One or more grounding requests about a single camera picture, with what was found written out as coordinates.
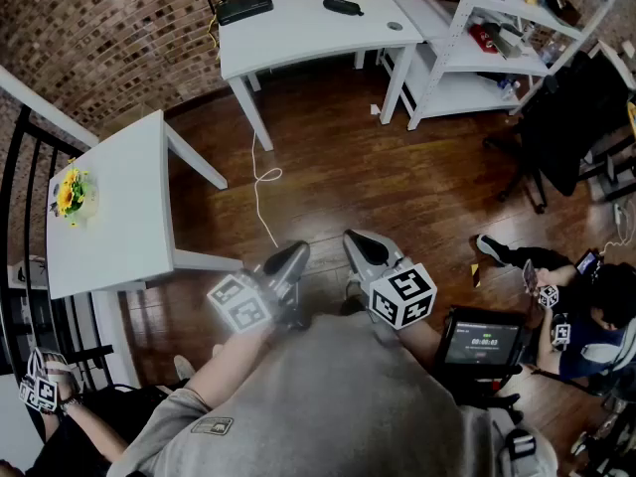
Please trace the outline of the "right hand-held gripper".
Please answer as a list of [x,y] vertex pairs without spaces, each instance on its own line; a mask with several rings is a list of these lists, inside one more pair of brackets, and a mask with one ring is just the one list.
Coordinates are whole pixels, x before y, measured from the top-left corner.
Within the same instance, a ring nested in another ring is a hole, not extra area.
[[437,286],[423,264],[404,258],[393,240],[346,230],[343,247],[353,268],[359,262],[380,265],[376,270],[368,266],[352,276],[367,298],[367,310],[375,317],[401,330],[431,314]]

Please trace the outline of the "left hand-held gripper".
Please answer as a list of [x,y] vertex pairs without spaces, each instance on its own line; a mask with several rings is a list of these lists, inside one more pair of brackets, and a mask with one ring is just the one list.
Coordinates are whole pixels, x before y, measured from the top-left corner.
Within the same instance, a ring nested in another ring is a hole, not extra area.
[[306,330],[311,316],[299,301],[298,282],[310,257],[300,240],[270,256],[257,271],[241,269],[224,277],[208,299],[235,334],[272,322],[281,330]]

